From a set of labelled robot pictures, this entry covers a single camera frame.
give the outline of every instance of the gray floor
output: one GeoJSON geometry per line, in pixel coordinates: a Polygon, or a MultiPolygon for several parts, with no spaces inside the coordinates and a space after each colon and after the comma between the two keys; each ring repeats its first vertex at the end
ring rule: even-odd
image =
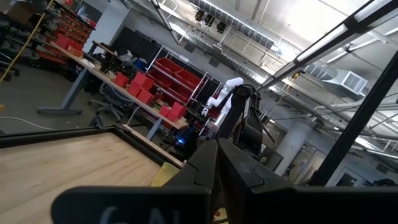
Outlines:
{"type": "MultiPolygon", "coordinates": [[[[30,67],[18,66],[21,70],[20,77],[13,77],[10,82],[0,83],[0,105],[4,110],[0,111],[1,117],[15,117],[30,121],[39,126],[51,129],[73,129],[87,127],[95,116],[96,106],[88,106],[93,97],[82,91],[76,98],[72,108],[83,110],[81,115],[59,116],[38,114],[39,106],[59,106],[63,97],[67,94],[72,83],[61,75],[38,70],[30,67]]],[[[111,114],[101,114],[105,125],[112,125],[116,118],[111,114]]],[[[138,132],[145,135],[149,132],[146,127],[136,127],[138,132]]],[[[0,130],[5,133],[23,133],[30,131],[42,131],[27,123],[0,119],[0,130]]],[[[160,143],[161,135],[154,138],[156,144],[160,143]]]]}

